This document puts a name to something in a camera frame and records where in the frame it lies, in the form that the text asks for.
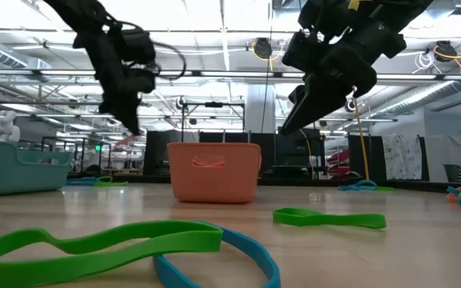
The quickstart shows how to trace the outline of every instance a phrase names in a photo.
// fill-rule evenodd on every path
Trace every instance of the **white fabric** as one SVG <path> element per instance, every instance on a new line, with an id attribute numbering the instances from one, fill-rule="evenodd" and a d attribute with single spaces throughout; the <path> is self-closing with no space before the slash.
<path id="1" fill-rule="evenodd" d="M 421 179 L 423 152 L 418 137 L 395 134 L 382 136 L 387 180 Z"/>
<path id="2" fill-rule="evenodd" d="M 444 164 L 460 165 L 461 136 L 426 136 L 424 142 L 430 182 L 447 183 Z"/>

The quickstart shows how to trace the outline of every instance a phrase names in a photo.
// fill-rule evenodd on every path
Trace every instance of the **white wall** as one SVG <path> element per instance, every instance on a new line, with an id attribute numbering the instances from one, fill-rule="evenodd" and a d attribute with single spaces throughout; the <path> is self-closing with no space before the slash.
<path id="1" fill-rule="evenodd" d="M 373 136 L 390 134 L 402 134 L 405 136 L 424 136 L 425 122 L 424 109 L 418 108 L 413 115 L 396 116 L 397 122 L 378 122 L 371 126 L 370 133 Z"/>
<path id="2" fill-rule="evenodd" d="M 431 112 L 424 114 L 426 135 L 454 135 L 461 136 L 461 114 Z"/>

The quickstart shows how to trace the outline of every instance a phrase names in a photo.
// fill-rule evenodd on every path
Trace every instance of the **red object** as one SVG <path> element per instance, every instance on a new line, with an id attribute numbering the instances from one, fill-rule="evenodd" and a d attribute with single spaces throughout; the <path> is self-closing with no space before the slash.
<path id="1" fill-rule="evenodd" d="M 334 165 L 337 163 L 341 163 L 343 161 L 346 161 L 350 158 L 350 151 L 349 150 L 344 150 L 341 153 L 337 153 L 332 155 L 332 157 L 328 158 L 328 164 Z"/>
<path id="2" fill-rule="evenodd" d="M 170 143 L 170 179 L 181 202 L 246 203 L 254 199 L 261 148 L 249 143 Z"/>

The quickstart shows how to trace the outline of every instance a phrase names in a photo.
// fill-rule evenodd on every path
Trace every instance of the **ceiling duct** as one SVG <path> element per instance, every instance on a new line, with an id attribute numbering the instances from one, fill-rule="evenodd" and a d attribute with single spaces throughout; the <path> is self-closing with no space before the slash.
<path id="1" fill-rule="evenodd" d="M 44 62 L 39 58 L 17 54 L 2 44 L 0 44 L 0 64 L 14 69 L 51 69 L 51 65 L 49 63 Z M 27 77 L 32 80 L 39 80 L 40 82 L 48 82 L 50 80 L 50 78 L 40 75 Z"/>
<path id="2" fill-rule="evenodd" d="M 431 86 L 418 87 L 373 109 L 370 117 L 401 114 L 458 92 L 461 92 L 461 81 L 442 81 Z"/>

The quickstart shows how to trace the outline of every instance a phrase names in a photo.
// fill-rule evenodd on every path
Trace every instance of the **teal basket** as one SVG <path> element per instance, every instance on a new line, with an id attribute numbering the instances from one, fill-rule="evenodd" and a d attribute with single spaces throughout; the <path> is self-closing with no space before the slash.
<path id="1" fill-rule="evenodd" d="M 70 152 L 19 150 L 0 142 L 0 195 L 57 190 L 65 185 Z"/>

